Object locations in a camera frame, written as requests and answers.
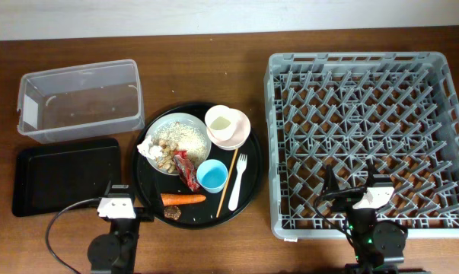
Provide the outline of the brown food scrap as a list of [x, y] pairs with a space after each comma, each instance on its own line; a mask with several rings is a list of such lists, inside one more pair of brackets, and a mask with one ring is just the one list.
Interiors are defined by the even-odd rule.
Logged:
[[180, 208], [176, 205], [169, 205], [164, 207], [164, 217], [170, 220], [177, 221], [182, 212]]

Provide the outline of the wooden chopstick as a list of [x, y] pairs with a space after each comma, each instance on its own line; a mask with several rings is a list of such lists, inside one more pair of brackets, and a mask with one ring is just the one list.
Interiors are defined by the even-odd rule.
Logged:
[[219, 218], [221, 210], [222, 210], [223, 202], [225, 200], [225, 194], [227, 192], [227, 188], [228, 188], [228, 184], [229, 184], [229, 181], [230, 181], [231, 173], [232, 173], [232, 171], [234, 169], [234, 164], [235, 164], [235, 161], [236, 161], [238, 150], [239, 150], [239, 148], [236, 148], [234, 150], [233, 157], [231, 159], [231, 164], [230, 164], [229, 169], [228, 169], [228, 176], [227, 176], [227, 179], [225, 181], [225, 185], [224, 185], [224, 188], [222, 190], [222, 194], [221, 194], [221, 197], [220, 197], [220, 200], [219, 200], [218, 209], [217, 209], [217, 212], [216, 212], [216, 218]]

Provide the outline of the white tissue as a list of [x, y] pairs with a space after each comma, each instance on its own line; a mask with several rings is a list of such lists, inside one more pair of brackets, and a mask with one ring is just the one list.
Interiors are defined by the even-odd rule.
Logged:
[[142, 143], [137, 145], [138, 152], [147, 159], [156, 160], [163, 155], [163, 148], [155, 145], [151, 135], [145, 137]]

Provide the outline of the grey dishwasher rack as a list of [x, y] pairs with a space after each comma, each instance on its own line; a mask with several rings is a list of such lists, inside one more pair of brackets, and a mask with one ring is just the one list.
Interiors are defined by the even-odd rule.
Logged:
[[459, 237], [459, 100], [439, 52], [276, 53], [263, 80], [273, 234], [337, 239], [345, 215], [313, 202], [373, 164], [394, 184], [379, 220], [411, 238]]

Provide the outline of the grey plate with rice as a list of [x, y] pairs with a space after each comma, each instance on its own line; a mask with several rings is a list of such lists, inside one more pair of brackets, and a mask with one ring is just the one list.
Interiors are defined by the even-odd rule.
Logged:
[[187, 157], [198, 167], [207, 159], [212, 147], [205, 123], [188, 113], [170, 113], [155, 120], [141, 143], [148, 135], [152, 136], [155, 145], [163, 148], [163, 155], [156, 160], [146, 159], [155, 170], [166, 175], [178, 175], [175, 151], [186, 151]]

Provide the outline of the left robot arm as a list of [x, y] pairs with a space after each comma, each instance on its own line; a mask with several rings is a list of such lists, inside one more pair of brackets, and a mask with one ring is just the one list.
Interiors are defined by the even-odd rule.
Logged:
[[100, 198], [97, 214], [110, 223], [110, 231], [92, 240], [88, 247], [91, 273], [133, 273], [139, 227], [154, 221], [154, 215], [134, 206], [135, 191], [129, 185], [112, 185]]

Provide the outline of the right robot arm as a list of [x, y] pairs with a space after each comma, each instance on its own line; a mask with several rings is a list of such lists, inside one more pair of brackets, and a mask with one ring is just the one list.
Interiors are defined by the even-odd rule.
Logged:
[[[391, 200], [394, 185], [390, 176], [378, 173], [371, 162], [367, 172], [363, 185], [341, 190], [333, 168], [326, 166], [324, 185], [314, 200], [314, 211], [343, 233], [352, 246], [356, 263], [345, 265], [345, 273], [398, 273], [397, 265], [404, 261], [408, 229], [395, 221], [378, 220], [377, 210]], [[324, 201], [331, 202], [331, 212], [346, 216], [345, 227], [322, 215], [318, 206]]]

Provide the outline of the blue cup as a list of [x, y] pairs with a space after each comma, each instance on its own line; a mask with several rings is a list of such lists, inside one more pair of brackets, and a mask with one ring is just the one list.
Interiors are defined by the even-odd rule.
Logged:
[[228, 179], [228, 169], [221, 161], [209, 159], [199, 165], [196, 179], [208, 193], [219, 193]]

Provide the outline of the clear plastic waste bin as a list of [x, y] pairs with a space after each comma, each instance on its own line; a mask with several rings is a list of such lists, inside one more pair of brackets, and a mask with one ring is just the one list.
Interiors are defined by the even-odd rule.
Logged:
[[25, 74], [17, 111], [17, 131], [41, 144], [145, 126], [142, 85], [132, 59]]

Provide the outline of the white plastic fork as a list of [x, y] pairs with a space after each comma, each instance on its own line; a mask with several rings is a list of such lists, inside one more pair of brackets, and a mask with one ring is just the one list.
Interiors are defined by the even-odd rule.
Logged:
[[231, 196], [228, 202], [228, 209], [230, 211], [235, 211], [237, 208], [237, 204], [239, 201], [239, 195], [240, 195], [240, 189], [241, 189], [242, 175], [245, 172], [246, 168], [247, 168], [247, 155], [240, 154], [237, 160], [237, 164], [236, 164], [237, 176], [236, 176], [233, 190], [231, 192]]

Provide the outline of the white cup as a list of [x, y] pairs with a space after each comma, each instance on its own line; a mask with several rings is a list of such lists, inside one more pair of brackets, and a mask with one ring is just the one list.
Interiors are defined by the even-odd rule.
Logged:
[[216, 139], [226, 141], [236, 130], [237, 111], [225, 105], [215, 105], [206, 112], [205, 123]]

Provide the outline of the pink bowl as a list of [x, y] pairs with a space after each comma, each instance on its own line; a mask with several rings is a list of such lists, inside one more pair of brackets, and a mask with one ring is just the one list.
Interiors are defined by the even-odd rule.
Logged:
[[206, 128], [206, 133], [211, 140], [211, 142], [218, 146], [220, 149], [226, 151], [232, 151], [236, 148], [240, 148], [248, 139], [251, 126], [250, 121], [245, 113], [241, 112], [240, 110], [236, 110], [238, 121], [236, 122], [236, 130], [230, 139], [221, 141], [218, 140], [209, 130], [209, 127]]

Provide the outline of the red snack wrapper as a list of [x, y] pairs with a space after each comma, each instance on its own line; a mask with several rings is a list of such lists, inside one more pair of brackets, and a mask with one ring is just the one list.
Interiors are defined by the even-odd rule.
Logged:
[[174, 162], [183, 183], [192, 192], [199, 191], [201, 186], [196, 178], [196, 168], [192, 161], [187, 157], [186, 151], [175, 151]]

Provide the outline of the orange carrot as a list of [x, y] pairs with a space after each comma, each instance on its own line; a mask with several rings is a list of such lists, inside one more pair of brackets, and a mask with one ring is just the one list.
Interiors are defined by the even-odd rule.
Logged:
[[204, 202], [206, 197], [201, 194], [170, 194], [170, 193], [162, 193], [161, 200], [164, 206], [181, 206], [181, 205], [189, 205], [189, 204], [197, 204], [200, 202]]

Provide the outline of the black rectangular tray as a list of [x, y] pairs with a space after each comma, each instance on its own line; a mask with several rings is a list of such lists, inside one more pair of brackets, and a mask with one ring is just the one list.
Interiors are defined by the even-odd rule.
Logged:
[[17, 155], [11, 211], [16, 217], [58, 212], [119, 183], [116, 139], [26, 148]]

